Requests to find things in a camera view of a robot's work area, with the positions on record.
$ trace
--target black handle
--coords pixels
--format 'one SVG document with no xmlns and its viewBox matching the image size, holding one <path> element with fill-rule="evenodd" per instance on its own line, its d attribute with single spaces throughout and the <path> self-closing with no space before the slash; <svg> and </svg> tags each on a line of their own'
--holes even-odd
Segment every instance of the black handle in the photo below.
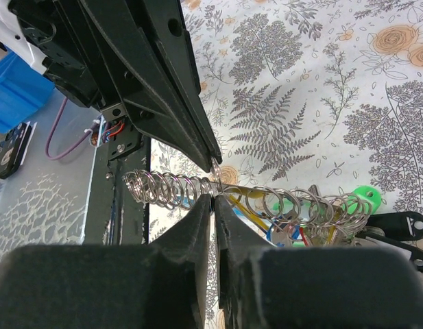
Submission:
<svg viewBox="0 0 423 329">
<path fill-rule="evenodd" d="M 415 211 L 371 215 L 367 226 L 381 228 L 387 238 L 397 241 L 423 239 L 423 215 Z"/>
<path fill-rule="evenodd" d="M 358 233 L 356 236 L 362 239 L 382 241 L 389 245 L 393 245 L 395 247 L 411 252 L 411 256 L 409 257 L 409 260 L 413 263 L 417 271 L 423 272 L 423 250 L 417 247 L 414 247 L 413 245 L 407 245 L 406 243 L 402 243 L 402 242 L 387 238 L 386 236 L 381 236 L 374 233 L 362 232 L 362 233 Z"/>
</svg>

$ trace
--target floral pattern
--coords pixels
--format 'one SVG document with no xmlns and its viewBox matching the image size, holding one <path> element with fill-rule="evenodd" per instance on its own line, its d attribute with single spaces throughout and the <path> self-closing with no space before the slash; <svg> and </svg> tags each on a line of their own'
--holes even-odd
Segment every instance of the floral pattern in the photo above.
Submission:
<svg viewBox="0 0 423 329">
<path fill-rule="evenodd" d="M 185 0 L 182 10 L 225 182 L 317 184 L 325 195 L 373 185 L 379 212 L 423 214 L 423 0 Z M 152 148 L 154 170 L 213 178 Z M 155 239 L 184 212 L 150 214 Z M 213 252 L 208 266 L 205 325 L 224 328 Z"/>
</svg>

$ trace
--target blue object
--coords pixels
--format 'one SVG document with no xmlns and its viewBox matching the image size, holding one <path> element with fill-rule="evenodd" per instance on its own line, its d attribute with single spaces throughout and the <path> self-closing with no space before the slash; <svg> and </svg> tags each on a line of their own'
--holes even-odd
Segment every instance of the blue object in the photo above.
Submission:
<svg viewBox="0 0 423 329">
<path fill-rule="evenodd" d="M 53 82 L 9 51 L 0 60 L 0 132 L 8 132 L 42 108 L 53 89 Z"/>
</svg>

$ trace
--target white plastic part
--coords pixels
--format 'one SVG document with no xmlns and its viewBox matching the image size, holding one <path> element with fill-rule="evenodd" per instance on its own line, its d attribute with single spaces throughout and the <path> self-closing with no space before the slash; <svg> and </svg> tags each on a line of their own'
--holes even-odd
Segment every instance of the white plastic part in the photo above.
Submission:
<svg viewBox="0 0 423 329">
<path fill-rule="evenodd" d="M 18 18 L 8 10 L 9 2 L 10 0 L 0 0 L 0 41 L 26 61 L 33 70 L 44 74 L 47 68 L 42 62 L 46 55 L 26 41 Z"/>
</svg>

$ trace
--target gray table surface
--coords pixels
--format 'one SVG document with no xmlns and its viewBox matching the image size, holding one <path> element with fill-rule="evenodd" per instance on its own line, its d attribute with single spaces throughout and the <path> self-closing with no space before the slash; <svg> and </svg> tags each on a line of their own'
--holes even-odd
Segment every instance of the gray table surface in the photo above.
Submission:
<svg viewBox="0 0 423 329">
<path fill-rule="evenodd" d="M 39 243 L 81 243 L 95 148 L 83 142 L 70 155 L 50 161 L 45 142 L 64 96 L 54 91 L 30 118 L 37 122 L 25 161 L 0 186 L 0 260 L 15 247 Z M 56 155 L 90 127 L 98 112 L 68 102 L 51 142 Z"/>
</svg>

